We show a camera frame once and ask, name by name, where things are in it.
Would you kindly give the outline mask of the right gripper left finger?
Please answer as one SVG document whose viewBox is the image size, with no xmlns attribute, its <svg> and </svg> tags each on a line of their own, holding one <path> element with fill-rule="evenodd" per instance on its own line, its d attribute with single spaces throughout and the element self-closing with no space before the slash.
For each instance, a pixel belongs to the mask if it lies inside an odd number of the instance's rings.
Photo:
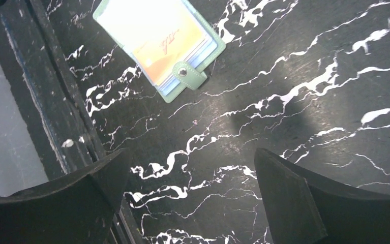
<svg viewBox="0 0 390 244">
<path fill-rule="evenodd" d="M 0 243 L 103 243 L 128 174 L 129 151 L 123 148 L 57 179 L 0 196 Z"/>
</svg>

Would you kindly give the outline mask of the green card holder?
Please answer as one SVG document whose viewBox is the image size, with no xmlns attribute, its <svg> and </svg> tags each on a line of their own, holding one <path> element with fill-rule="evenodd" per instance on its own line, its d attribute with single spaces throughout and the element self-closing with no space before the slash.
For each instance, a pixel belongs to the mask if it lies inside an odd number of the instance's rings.
<svg viewBox="0 0 390 244">
<path fill-rule="evenodd" d="M 167 103 L 202 86 L 226 47 L 189 1 L 101 1 L 93 19 Z"/>
</svg>

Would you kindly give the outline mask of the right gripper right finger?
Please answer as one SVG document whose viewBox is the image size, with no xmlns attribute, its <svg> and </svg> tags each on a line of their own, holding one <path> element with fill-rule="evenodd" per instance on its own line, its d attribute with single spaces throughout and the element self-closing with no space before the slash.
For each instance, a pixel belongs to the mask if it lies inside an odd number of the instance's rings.
<svg viewBox="0 0 390 244">
<path fill-rule="evenodd" d="M 355 188 L 265 148 L 254 155 L 274 243 L 390 243 L 390 195 Z"/>
</svg>

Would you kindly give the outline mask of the orange VIP card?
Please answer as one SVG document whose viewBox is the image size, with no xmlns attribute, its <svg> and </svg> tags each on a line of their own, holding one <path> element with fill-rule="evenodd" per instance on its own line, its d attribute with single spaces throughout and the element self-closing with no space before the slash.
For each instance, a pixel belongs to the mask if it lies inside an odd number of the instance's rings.
<svg viewBox="0 0 390 244">
<path fill-rule="evenodd" d="M 149 31 L 133 55 L 155 86 L 165 83 L 173 66 L 192 56 L 208 40 L 206 31 L 190 14 L 162 19 Z"/>
</svg>

